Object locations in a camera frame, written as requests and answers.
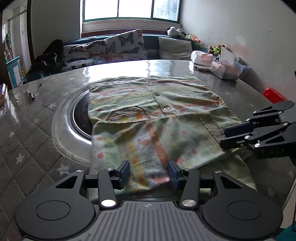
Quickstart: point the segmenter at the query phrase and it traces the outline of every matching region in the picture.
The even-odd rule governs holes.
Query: green plush toy
[[[210,45],[210,46],[209,46],[208,53],[211,53],[211,54],[213,54],[214,56],[218,56],[219,54],[221,54],[222,46],[225,48],[225,45],[221,45],[221,44],[218,44],[218,45],[215,46],[215,47],[212,47],[212,46]]]

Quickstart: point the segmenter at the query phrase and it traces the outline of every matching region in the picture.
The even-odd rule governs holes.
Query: window
[[[83,0],[83,22],[138,18],[178,23],[181,0]]]
[[[3,24],[2,26],[2,42],[4,42],[6,36],[6,24]]]

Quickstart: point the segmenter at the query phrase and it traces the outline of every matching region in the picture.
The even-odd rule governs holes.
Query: shirt pocket
[[[129,106],[112,111],[106,118],[111,122],[145,121],[152,119],[140,106]]]

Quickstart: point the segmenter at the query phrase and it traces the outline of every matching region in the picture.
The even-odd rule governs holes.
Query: quilted mat
[[[0,240],[21,238],[14,212],[26,197],[77,169],[89,170],[62,156],[52,140],[56,108],[69,94],[68,88],[81,83],[68,76],[67,87],[49,76],[9,92],[10,110],[0,117]],[[26,95],[26,88],[35,94],[34,101]]]

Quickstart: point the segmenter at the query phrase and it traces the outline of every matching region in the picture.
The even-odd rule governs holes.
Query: plush panda
[[[168,29],[168,36],[170,37],[177,37],[184,39],[186,34],[182,32],[181,29],[175,29],[175,27],[169,27]]]

